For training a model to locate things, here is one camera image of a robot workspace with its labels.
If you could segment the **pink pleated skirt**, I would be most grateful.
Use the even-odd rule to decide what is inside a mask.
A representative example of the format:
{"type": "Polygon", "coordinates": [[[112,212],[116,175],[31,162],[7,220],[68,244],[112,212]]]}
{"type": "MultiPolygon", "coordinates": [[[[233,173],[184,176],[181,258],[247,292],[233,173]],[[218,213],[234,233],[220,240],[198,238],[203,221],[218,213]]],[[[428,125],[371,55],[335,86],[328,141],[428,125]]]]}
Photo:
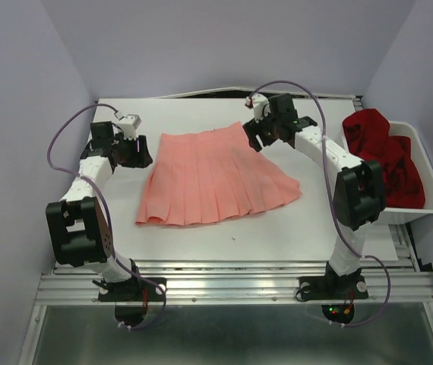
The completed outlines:
{"type": "Polygon", "coordinates": [[[300,182],[252,149],[242,124],[162,134],[136,224],[190,226],[260,214],[302,195],[300,182]]]}

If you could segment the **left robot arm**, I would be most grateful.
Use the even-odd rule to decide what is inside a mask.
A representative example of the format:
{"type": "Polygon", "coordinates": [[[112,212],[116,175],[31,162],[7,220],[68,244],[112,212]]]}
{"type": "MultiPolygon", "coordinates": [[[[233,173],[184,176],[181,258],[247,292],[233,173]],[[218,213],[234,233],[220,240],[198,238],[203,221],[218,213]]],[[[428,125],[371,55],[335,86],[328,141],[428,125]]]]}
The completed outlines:
{"type": "Polygon", "coordinates": [[[116,123],[91,123],[90,140],[69,190],[46,207],[57,263],[94,271],[102,278],[97,286],[104,295],[121,294],[127,300],[141,294],[143,282],[133,261],[116,253],[108,205],[100,193],[116,167],[143,169],[152,164],[147,139],[137,133],[140,124],[137,115],[116,123]]]}

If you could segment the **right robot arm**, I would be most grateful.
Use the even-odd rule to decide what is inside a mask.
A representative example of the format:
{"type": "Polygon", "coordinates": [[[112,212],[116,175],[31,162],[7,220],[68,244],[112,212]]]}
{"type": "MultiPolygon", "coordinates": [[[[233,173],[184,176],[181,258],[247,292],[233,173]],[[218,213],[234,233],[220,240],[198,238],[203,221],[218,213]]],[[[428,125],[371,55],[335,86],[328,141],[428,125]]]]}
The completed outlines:
{"type": "Polygon", "coordinates": [[[381,165],[365,161],[340,147],[326,134],[326,122],[300,116],[290,94],[270,98],[253,93],[245,105],[254,113],[243,126],[256,151],[276,140],[290,143],[324,173],[327,199],[337,232],[333,253],[322,276],[299,278],[299,301],[368,298],[361,275],[365,239],[386,206],[381,165]]]}

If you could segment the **red skirt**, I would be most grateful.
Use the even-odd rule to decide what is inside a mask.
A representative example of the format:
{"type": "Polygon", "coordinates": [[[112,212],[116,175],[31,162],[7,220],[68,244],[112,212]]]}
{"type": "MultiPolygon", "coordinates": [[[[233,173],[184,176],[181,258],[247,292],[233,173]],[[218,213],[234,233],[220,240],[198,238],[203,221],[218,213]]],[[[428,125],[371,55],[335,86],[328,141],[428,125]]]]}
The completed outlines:
{"type": "Polygon", "coordinates": [[[412,160],[411,138],[390,133],[390,122],[376,109],[364,109],[342,123],[349,151],[382,167],[389,208],[422,209],[425,191],[412,160]]]}

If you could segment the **white plastic bin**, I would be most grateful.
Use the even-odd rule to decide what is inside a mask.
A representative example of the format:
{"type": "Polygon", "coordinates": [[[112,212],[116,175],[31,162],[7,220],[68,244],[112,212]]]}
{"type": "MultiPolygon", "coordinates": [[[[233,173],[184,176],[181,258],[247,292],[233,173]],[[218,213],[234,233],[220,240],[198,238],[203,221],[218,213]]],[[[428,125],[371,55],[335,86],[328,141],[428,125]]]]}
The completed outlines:
{"type": "Polygon", "coordinates": [[[386,207],[379,215],[376,224],[407,224],[416,219],[433,214],[433,168],[416,129],[405,122],[390,121],[390,135],[410,139],[411,160],[422,181],[425,193],[423,209],[386,207]]]}

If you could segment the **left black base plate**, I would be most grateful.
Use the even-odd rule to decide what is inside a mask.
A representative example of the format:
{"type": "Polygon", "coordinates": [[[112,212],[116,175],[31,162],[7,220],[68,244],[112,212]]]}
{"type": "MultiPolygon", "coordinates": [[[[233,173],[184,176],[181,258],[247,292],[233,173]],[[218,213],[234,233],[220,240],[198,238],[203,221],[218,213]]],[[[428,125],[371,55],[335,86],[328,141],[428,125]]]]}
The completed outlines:
{"type": "Polygon", "coordinates": [[[162,289],[166,289],[165,278],[149,278],[146,281],[129,278],[126,281],[109,283],[105,280],[93,280],[98,289],[98,301],[102,303],[115,302],[163,302],[162,289]]]}

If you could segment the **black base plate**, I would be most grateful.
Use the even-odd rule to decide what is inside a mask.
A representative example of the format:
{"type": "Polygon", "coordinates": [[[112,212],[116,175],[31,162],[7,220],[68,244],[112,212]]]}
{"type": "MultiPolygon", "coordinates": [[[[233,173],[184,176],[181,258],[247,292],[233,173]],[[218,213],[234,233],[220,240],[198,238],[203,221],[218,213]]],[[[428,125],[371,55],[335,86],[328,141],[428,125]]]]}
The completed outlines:
{"type": "Polygon", "coordinates": [[[98,301],[102,303],[115,302],[163,302],[162,289],[166,289],[165,278],[149,278],[146,281],[129,278],[126,281],[109,283],[105,280],[93,280],[98,289],[98,301]]]}
{"type": "Polygon", "coordinates": [[[340,300],[354,299],[366,300],[369,298],[368,288],[362,276],[357,278],[326,278],[324,276],[307,276],[299,279],[301,284],[301,299],[303,301],[322,300],[338,302],[340,300]]]}

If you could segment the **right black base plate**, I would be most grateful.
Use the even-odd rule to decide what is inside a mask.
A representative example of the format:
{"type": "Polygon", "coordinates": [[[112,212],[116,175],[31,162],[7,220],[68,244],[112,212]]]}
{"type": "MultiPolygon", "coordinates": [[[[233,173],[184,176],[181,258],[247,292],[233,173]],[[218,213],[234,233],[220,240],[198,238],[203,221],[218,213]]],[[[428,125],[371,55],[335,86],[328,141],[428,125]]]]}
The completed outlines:
{"type": "Polygon", "coordinates": [[[301,299],[303,301],[322,300],[338,302],[340,300],[354,299],[366,300],[369,298],[368,288],[362,276],[357,278],[326,278],[324,276],[307,276],[299,279],[301,284],[301,299]]]}

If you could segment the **aluminium rail frame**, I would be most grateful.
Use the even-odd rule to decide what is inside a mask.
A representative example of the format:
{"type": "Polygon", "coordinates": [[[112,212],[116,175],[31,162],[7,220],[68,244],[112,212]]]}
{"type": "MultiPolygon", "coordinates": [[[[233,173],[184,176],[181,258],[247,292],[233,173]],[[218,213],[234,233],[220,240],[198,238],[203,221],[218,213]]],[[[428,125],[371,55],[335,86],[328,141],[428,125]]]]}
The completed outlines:
{"type": "Polygon", "coordinates": [[[200,348],[177,344],[180,331],[154,351],[144,340],[162,340],[171,327],[184,325],[175,313],[186,309],[192,332],[203,329],[243,352],[252,338],[269,344],[270,326],[231,329],[230,314],[262,309],[277,315],[277,337],[290,343],[289,350],[266,356],[272,363],[433,364],[433,273],[420,270],[403,224],[376,224],[365,241],[362,273],[369,297],[356,303],[356,317],[363,320],[386,302],[379,318],[345,330],[328,325],[318,303],[295,300],[300,277],[324,273],[335,230],[318,167],[281,144],[265,155],[302,182],[302,200],[257,217],[199,228],[137,226],[149,170],[119,167],[103,189],[115,247],[133,258],[143,275],[167,280],[168,314],[143,332],[117,329],[106,315],[112,304],[97,299],[94,274],[56,265],[41,277],[20,363],[206,363],[209,358],[200,348]]]}

